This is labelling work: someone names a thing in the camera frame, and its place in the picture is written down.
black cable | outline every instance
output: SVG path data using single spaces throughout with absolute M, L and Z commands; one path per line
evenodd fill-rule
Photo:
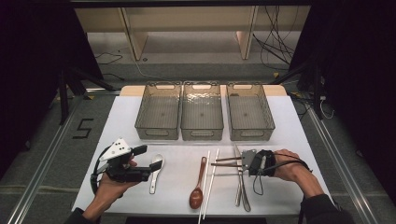
M 113 76 L 113 77 L 117 77 L 118 79 L 120 79 L 120 80 L 122 80 L 122 81 L 125 81 L 125 78 L 116 76 L 116 75 L 114 75 L 114 74 L 112 74 L 112 73 L 104 73 L 104 74 L 102 74 L 102 75 L 104 75 L 104 76 Z
M 273 53 L 271 50 L 269 50 L 268 48 L 265 47 L 265 45 L 268 45 L 268 44 L 267 44 L 267 41 L 268 41 L 268 39 L 270 38 L 270 36 L 275 37 L 274 34 L 273 34 L 273 31 L 274 31 L 274 29 L 275 29 L 275 26 L 274 26 L 274 23 L 273 23 L 273 21 L 272 21 L 272 19 L 271 19 L 271 16 L 269 15 L 269 12 L 268 12 L 268 10 L 267 10 L 267 7 L 265 7 L 265 11 L 266 11 L 266 13 L 267 13 L 268 18 L 269 18 L 270 21 L 271 21 L 271 30 L 270 30 L 270 34 L 267 36 L 267 38 L 265 39 L 265 41 L 262 42 L 262 44 L 261 44 L 262 48 L 265 48 L 265 49 L 267 50 L 267 61 L 268 61 L 268 52 L 270 52 L 270 53 L 272 53 L 274 56 L 276 56 L 278 59 L 280 59 L 282 62 L 289 64 L 289 62 L 286 60 L 286 58 L 285 58 L 285 59 L 280 58 L 277 54 Z
M 292 51 L 294 51 L 294 49 L 288 47 L 288 46 L 283 42 L 283 40 L 284 40 L 286 37 L 285 37 L 285 38 L 281 38 L 281 37 L 280 37 L 280 34 L 279 34 L 279 29 L 278 29 L 278 24 L 277 24 L 277 19 L 278 19 L 278 15 L 279 15 L 279 7 L 276 7 L 275 12 L 273 12 L 273 17 L 275 17 L 274 19 L 271 18 L 270 13 L 268 12 L 267 7 L 265 7 L 265 12 L 267 13 L 268 19 L 269 19 L 270 22 L 271 22 L 271 31 L 270 31 L 270 34 L 267 36 L 267 39 L 265 40 L 265 42 L 268 40 L 269 36 L 272 36 L 272 37 L 278 42 L 279 47 L 280 47 L 281 49 L 282 49 L 282 46 L 283 46 L 284 50 L 282 50 L 281 52 L 282 52 L 282 55 L 284 56 L 285 60 L 286 60 L 286 57 L 285 57 L 285 55 L 284 55 L 284 52 L 287 52 L 287 53 L 289 54 L 289 56 L 292 57 L 291 53 L 289 52 L 289 49 L 292 50 Z
M 263 195 L 262 174 L 264 174 L 266 171 L 275 170 L 276 168 L 278 168 L 278 167 L 280 167 L 280 166 L 287 165 L 287 164 L 291 164 L 291 163 L 300 163 L 303 167 L 305 167 L 309 172 L 312 173 L 312 170 L 309 169 L 309 167 L 308 167 L 308 165 L 305 163 L 305 161 L 301 160 L 300 158 L 293 157 L 293 156 L 286 155 L 286 154 L 279 154 L 279 153 L 273 153 L 273 155 L 274 155 L 274 156 L 285 156 L 285 157 L 290 157 L 290 158 L 295 159 L 295 161 L 283 161 L 283 162 L 281 162 L 281 163 L 276 163 L 275 165 L 272 165 L 272 166 L 269 166 L 269 167 L 266 167 L 266 168 L 264 168 L 264 169 L 259 170 L 258 173 L 256 174 L 256 177 L 254 178 L 254 181 L 253 181 L 253 191 L 254 191 L 256 194 L 258 194 L 258 195 Z M 260 186 L 261 186 L 261 189 L 262 189 L 262 192 L 260 192 L 260 193 L 256 191 L 256 187 L 255 187 L 257 177 L 259 177 L 259 179 L 260 179 Z
M 297 115 L 300 116 L 299 119 L 302 120 L 304 116 L 308 113 L 308 109 L 310 108 L 310 106 L 314 104 L 314 100 L 298 97 L 291 92 L 288 92 L 288 96 L 293 102 L 297 102 L 304 107 L 303 113 L 297 113 Z
M 265 49 L 272 48 L 272 49 L 276 49 L 276 50 L 278 50 L 278 51 L 284 51 L 284 52 L 286 52 L 286 51 L 283 50 L 283 49 L 279 49 L 279 48 L 277 48 L 277 47 L 275 47 L 275 46 L 273 46 L 273 45 L 270 45 L 270 44 L 267 44 L 267 43 L 263 42 L 263 41 L 260 40 L 255 34 L 253 34 L 253 37 L 256 39 L 256 41 L 259 43 L 259 45 L 260 45 L 262 48 L 265 48 Z
M 112 53 L 104 52 L 104 53 L 101 53 L 101 54 L 99 54 L 98 56 L 96 56 L 95 59 L 100 58 L 100 57 L 102 57 L 102 55 L 105 55 L 105 54 L 108 54 L 108 55 L 111 55 L 111 56 L 116 56 L 116 57 L 119 57 L 119 58 L 117 58 L 117 59 L 115 59 L 115 60 L 113 60 L 113 61 L 110 61 L 110 62 L 108 62 L 108 63 L 99 63 L 99 64 L 110 64 L 110 63 L 114 63 L 114 62 L 116 62 L 116 61 L 118 61 L 119 59 L 122 58 L 122 55 L 120 55 L 120 54 L 112 54 Z
M 267 47 L 265 47 L 265 45 L 267 45 L 267 44 L 265 44 L 264 42 L 262 42 L 262 41 L 261 41 L 259 38 L 257 38 L 254 34 L 253 34 L 253 37 L 256 39 L 256 41 L 259 43 L 259 45 L 262 47 L 262 51 L 261 51 L 261 53 L 260 53 L 260 59 L 261 59 L 261 61 L 262 61 L 262 64 L 263 64 L 265 67 L 272 68 L 272 69 L 276 69 L 276 70 L 285 70 L 285 71 L 288 71 L 288 70 L 289 70 L 289 69 L 286 69 L 286 68 L 275 68 L 275 67 L 272 67 L 272 66 L 270 66 L 270 65 L 265 64 L 264 60 L 262 59 L 262 52 L 263 52 L 264 49 L 267 50 L 268 52 L 272 53 L 274 56 L 276 56 L 276 57 L 277 57 L 279 60 L 281 60 L 282 62 L 287 63 L 287 64 L 289 64 L 289 62 L 285 61 L 284 59 L 282 59 L 281 57 L 279 57 L 277 54 L 275 54 L 273 51 L 271 51 L 270 49 L 268 49 Z
M 107 148 L 105 148 L 105 149 L 102 151 L 102 153 L 99 155 L 98 160 L 96 161 L 96 164 L 95 164 L 95 166 L 94 166 L 94 168 L 93 168 L 93 173 L 91 174 L 91 188 L 92 188 L 93 194 L 96 194 L 96 191 L 98 190 L 98 185 L 97 185 L 97 183 L 98 183 L 98 176 L 99 176 L 99 174 L 97 174 L 97 171 L 98 171 L 98 166 L 99 166 L 99 163 L 100 163 L 99 158 L 101 158 L 101 157 L 107 152 L 107 150 L 108 150 L 109 148 L 110 148 L 110 147 L 107 147 Z
M 291 33 L 291 31 L 293 30 L 293 27 L 294 27 L 294 25 L 295 25 L 295 23 L 296 23 L 296 21 L 297 21 L 297 16 L 298 16 L 298 10 L 299 10 L 299 8 L 300 8 L 300 6 L 297 6 L 297 11 L 296 11 L 296 15 L 295 15 L 295 17 L 294 17 L 293 24 L 291 25 L 290 31 L 286 34 L 286 36 L 283 38 L 283 40 L 285 40 L 285 39 L 289 36 L 289 34 Z

white table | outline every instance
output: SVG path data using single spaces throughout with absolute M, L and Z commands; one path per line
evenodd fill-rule
M 298 153 L 302 160 L 313 170 L 325 193 L 329 194 L 312 150 L 307 142 L 304 130 L 295 112 L 289 96 L 267 96 L 268 104 L 276 124 L 268 142 L 235 142 L 240 150 L 287 148 Z M 91 165 L 82 182 L 73 209 L 85 209 L 92 201 L 93 193 L 90 186 L 90 175 L 99 154 L 119 137 L 122 137 L 130 147 L 148 145 L 148 152 L 135 157 L 139 166 L 148 166 L 151 158 L 161 153 L 165 163 L 157 180 L 155 194 L 149 194 L 148 182 L 142 182 L 128 189 L 122 198 L 118 199 L 107 210 L 108 213 L 123 216 L 146 217 L 194 217 L 199 209 L 189 207 L 189 196 L 198 180 L 201 158 L 211 151 L 210 162 L 214 161 L 217 148 L 219 157 L 233 157 L 233 142 L 229 137 L 229 125 L 225 98 L 222 98 L 224 131 L 218 142 L 186 142 L 180 137 L 176 141 L 142 141 L 134 128 L 135 119 L 141 102 L 140 96 L 118 96 L 109 113 L 106 126 L 92 157 Z M 208 189 L 212 167 L 208 167 L 206 189 Z M 248 177 L 245 172 L 247 197 L 251 211 L 246 212 L 241 204 L 234 205 L 238 185 L 236 168 L 218 167 L 210 194 L 207 217 L 266 217 L 295 216 L 300 211 L 303 194 L 295 183 L 273 177 L 262 177 L 264 194 L 254 193 L 254 176 Z

gray floor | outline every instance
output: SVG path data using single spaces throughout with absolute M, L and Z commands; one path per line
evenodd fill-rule
M 257 36 L 265 37 L 266 33 Z M 298 40 L 298 33 L 288 36 L 291 47 Z M 150 34 L 142 60 L 137 65 L 131 60 L 127 43 L 123 34 L 89 34 L 92 50 L 96 55 L 111 52 L 122 55 L 122 59 L 111 63 L 101 64 L 104 74 L 113 74 L 123 77 L 106 75 L 105 82 L 120 88 L 125 85 L 143 84 L 147 80 L 159 79 L 202 79 L 220 80 L 260 80 L 269 82 L 274 80 L 274 73 L 283 74 L 283 70 L 268 68 L 262 64 L 261 48 L 253 42 L 250 57 L 242 60 L 239 48 L 233 33 L 155 33 Z M 268 65 L 287 68 L 283 63 L 264 52 L 262 58 Z M 118 56 L 106 55 L 99 57 L 99 63 L 106 63 Z M 296 91 L 294 77 L 285 83 L 287 91 Z M 90 82 L 84 82 L 87 88 L 97 88 Z M 14 207 L 20 201 L 35 171 L 42 165 L 42 159 L 53 150 L 52 139 L 57 132 L 64 130 L 64 137 L 59 142 L 53 161 L 49 162 L 49 169 L 44 173 L 37 193 L 32 203 L 26 209 L 22 223 L 62 223 L 69 215 L 74 200 L 77 197 L 81 181 L 87 172 L 97 142 L 106 123 L 108 112 L 112 106 L 116 92 L 92 91 L 91 98 L 73 98 L 70 93 L 71 110 L 74 111 L 67 127 L 59 125 L 61 118 L 60 102 L 54 99 L 45 119 L 31 139 L 31 149 L 22 151 L 12 163 L 6 175 L 0 181 L 0 223 L 7 223 Z M 305 107 L 294 102 L 296 113 L 305 112 Z M 300 115 L 301 123 L 308 138 L 308 142 L 317 159 L 320 171 L 330 190 L 331 196 L 355 219 L 356 223 L 368 223 L 362 216 L 361 209 L 355 204 L 356 200 L 343 178 L 337 170 L 329 149 L 319 134 L 317 124 L 312 113 Z M 85 131 L 79 131 L 78 125 L 82 119 L 84 127 L 91 128 L 87 138 Z M 356 181 L 361 191 L 363 201 L 368 202 L 376 223 L 390 224 L 396 221 L 396 208 L 390 201 L 387 193 L 375 178 L 364 158 L 357 156 L 355 146 L 343 123 L 336 114 L 332 119 L 322 121 L 329 131 L 336 149 L 346 162 L 346 167 Z M 124 223 L 126 217 L 104 215 L 103 223 Z M 268 217 L 267 222 L 297 223 L 296 217 Z

wooden spoon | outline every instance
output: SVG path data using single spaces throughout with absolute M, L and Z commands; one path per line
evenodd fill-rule
M 204 174 L 204 169 L 206 166 L 206 157 L 202 157 L 201 159 L 201 169 L 199 171 L 199 177 L 198 177 L 198 184 L 197 187 L 192 191 L 190 195 L 190 207 L 192 209 L 197 209 L 201 206 L 202 201 L 204 200 L 204 194 L 202 193 L 201 190 L 201 180 L 202 176 Z

aluminum rail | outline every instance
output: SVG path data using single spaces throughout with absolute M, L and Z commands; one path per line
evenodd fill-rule
M 49 148 L 47 149 L 46 154 L 38 165 L 37 170 L 35 171 L 35 174 L 33 175 L 29 185 L 26 187 L 25 192 L 22 194 L 17 205 L 14 207 L 12 214 L 9 216 L 7 221 L 8 224 L 22 223 L 24 218 L 26 217 L 26 214 L 29 211 L 30 206 L 32 205 L 33 199 L 35 198 L 35 195 L 41 183 L 43 182 L 44 177 L 46 176 L 47 171 L 50 168 L 62 141 L 64 140 L 64 134 L 68 130 L 71 120 L 73 119 L 73 116 L 81 102 L 82 96 L 75 97 L 75 99 L 73 100 L 70 116 L 64 122 L 64 125 L 61 125 L 58 128 L 58 131 L 53 137 Z
M 361 216 L 361 220 L 365 224 L 379 223 L 373 209 L 371 208 L 369 202 L 361 191 L 361 188 L 353 177 L 353 174 L 348 168 L 347 163 L 345 162 L 340 151 L 338 150 L 337 145 L 332 140 L 332 136 L 327 130 L 323 120 L 319 120 L 315 112 L 310 108 L 308 108 L 308 113 L 312 121 L 314 122 L 314 125 L 317 128 L 318 133 L 327 151 L 329 152 L 329 155 L 335 165 L 335 168 L 338 171 L 338 174 L 341 176 L 341 179 L 346 186 L 346 190 L 348 191 L 352 202 L 355 204 L 356 209 Z

